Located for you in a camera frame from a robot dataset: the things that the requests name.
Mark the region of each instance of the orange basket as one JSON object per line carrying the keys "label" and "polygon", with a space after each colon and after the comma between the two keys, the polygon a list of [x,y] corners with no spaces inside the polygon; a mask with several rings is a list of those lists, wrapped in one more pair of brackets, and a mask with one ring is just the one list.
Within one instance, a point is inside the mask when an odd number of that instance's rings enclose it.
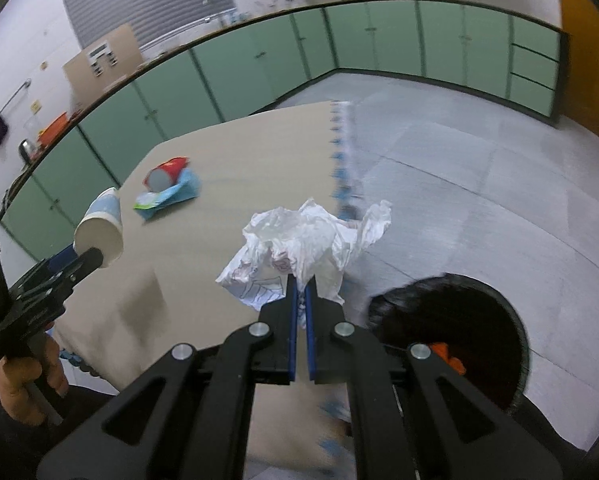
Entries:
{"label": "orange basket", "polygon": [[37,141],[40,146],[44,149],[53,143],[55,137],[64,131],[65,126],[68,124],[68,118],[66,112],[55,119],[38,137]]}

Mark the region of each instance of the trash can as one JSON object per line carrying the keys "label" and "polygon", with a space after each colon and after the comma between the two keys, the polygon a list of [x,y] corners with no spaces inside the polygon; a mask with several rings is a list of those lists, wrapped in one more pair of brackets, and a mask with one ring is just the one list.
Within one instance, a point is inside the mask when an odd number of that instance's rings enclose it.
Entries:
{"label": "trash can", "polygon": [[493,287],[445,274],[372,299],[369,329],[384,344],[447,343],[465,378],[512,414],[529,374],[529,342],[515,309]]}

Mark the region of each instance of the metal screw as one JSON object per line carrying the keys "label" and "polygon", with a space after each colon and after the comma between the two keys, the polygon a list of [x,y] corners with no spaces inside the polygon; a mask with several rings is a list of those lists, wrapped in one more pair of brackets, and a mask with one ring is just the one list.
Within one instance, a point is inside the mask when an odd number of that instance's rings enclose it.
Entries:
{"label": "metal screw", "polygon": [[411,346],[411,355],[415,359],[428,359],[431,356],[431,349],[425,344],[417,343]]}
{"label": "metal screw", "polygon": [[178,361],[185,361],[191,355],[193,355],[193,347],[191,345],[187,345],[186,343],[180,343],[176,345],[171,350],[171,355],[173,359],[177,359]]}
{"label": "metal screw", "polygon": [[258,321],[257,323],[253,323],[250,327],[248,327],[248,332],[250,335],[255,337],[262,337],[268,334],[270,327],[266,323],[262,323]]}
{"label": "metal screw", "polygon": [[342,322],[336,324],[334,330],[337,335],[340,335],[342,337],[348,337],[353,332],[355,332],[355,326],[353,326],[348,321],[342,321]]}

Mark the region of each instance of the table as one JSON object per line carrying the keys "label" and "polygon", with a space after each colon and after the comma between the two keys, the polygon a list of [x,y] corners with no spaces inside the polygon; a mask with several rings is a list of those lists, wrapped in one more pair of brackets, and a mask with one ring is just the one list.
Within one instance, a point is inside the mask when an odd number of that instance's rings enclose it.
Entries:
{"label": "table", "polygon": [[[335,181],[331,104],[264,112],[168,140],[151,150],[120,189],[124,254],[76,288],[55,337],[123,389],[179,342],[214,346],[257,319],[215,279],[244,244],[254,213],[297,209],[310,197],[330,212]],[[144,221],[132,210],[151,168],[187,156],[202,188]],[[247,454],[294,468],[323,467],[319,445],[335,428],[321,412],[330,386],[308,381],[298,335],[298,378],[256,388]]]}

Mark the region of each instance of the white crumpled paper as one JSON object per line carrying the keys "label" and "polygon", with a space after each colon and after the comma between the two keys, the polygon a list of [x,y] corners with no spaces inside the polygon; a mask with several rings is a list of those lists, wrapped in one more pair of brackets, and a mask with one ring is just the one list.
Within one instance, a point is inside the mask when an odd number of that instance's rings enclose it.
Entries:
{"label": "white crumpled paper", "polygon": [[382,237],[390,226],[390,207],[382,200],[361,221],[344,221],[310,198],[297,211],[278,207],[254,214],[242,230],[246,244],[215,281],[260,310],[285,296],[286,274],[297,278],[300,292],[316,276],[317,294],[343,304],[344,269]]}

